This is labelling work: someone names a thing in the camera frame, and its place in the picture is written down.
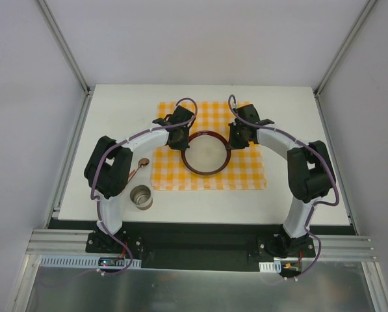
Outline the red rimmed cream plate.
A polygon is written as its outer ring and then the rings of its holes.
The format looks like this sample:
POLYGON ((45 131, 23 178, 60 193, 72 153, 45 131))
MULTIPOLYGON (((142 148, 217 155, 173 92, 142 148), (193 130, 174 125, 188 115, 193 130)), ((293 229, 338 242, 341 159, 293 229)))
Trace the red rimmed cream plate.
POLYGON ((189 136, 188 149, 181 152, 185 167, 200 176, 220 173, 231 160, 227 140, 214 131, 198 131, 189 136))

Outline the yellow white checkered cloth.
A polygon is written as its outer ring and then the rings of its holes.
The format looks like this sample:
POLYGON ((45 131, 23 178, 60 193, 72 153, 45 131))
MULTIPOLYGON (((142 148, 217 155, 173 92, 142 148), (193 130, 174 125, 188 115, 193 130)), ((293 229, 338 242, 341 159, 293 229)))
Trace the yellow white checkered cloth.
MULTIPOLYGON (((203 101, 197 105, 185 101, 182 106, 197 110, 189 131, 214 131, 228 142, 229 124, 233 122, 225 101, 203 101)), ((155 190, 260 190, 266 187, 265 167, 261 147, 251 143, 248 148, 231 150, 227 167, 215 175, 198 175, 188 170, 181 160, 181 151, 167 146, 153 152, 151 184, 155 190)))

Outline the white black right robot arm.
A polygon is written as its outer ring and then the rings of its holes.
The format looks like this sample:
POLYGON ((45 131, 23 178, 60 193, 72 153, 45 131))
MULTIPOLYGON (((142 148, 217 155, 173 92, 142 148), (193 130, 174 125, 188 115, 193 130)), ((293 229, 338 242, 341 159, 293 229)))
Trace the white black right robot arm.
POLYGON ((287 162, 288 186, 293 198, 282 225, 286 236, 278 240, 278 248, 283 255, 293 256, 302 247, 299 238, 309 233, 315 206, 339 203, 328 149, 322 141, 302 142, 277 128, 272 120, 260 120, 252 104, 229 109, 235 119, 229 124, 228 150, 242 150, 254 143, 272 150, 287 162))

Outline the metal cup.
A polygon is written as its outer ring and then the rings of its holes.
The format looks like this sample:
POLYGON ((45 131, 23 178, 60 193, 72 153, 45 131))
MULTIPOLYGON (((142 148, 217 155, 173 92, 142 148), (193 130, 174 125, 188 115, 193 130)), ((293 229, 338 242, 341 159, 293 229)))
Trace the metal cup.
POLYGON ((153 204, 151 189, 146 185, 138 185, 130 192, 130 200, 137 209, 145 211, 153 204))

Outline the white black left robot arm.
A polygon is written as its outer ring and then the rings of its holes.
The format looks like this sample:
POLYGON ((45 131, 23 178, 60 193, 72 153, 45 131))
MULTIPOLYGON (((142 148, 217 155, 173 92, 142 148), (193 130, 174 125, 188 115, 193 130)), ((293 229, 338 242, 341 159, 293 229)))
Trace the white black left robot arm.
POLYGON ((104 232, 100 244, 106 251, 118 252, 123 245, 123 237, 117 233, 122 227, 122 208, 116 197, 129 182, 133 158, 162 146, 186 150, 195 117, 195 112, 177 106, 173 113, 153 120, 147 129, 121 142, 108 136, 98 140, 84 177, 91 188, 90 199, 96 202, 97 227, 104 232))

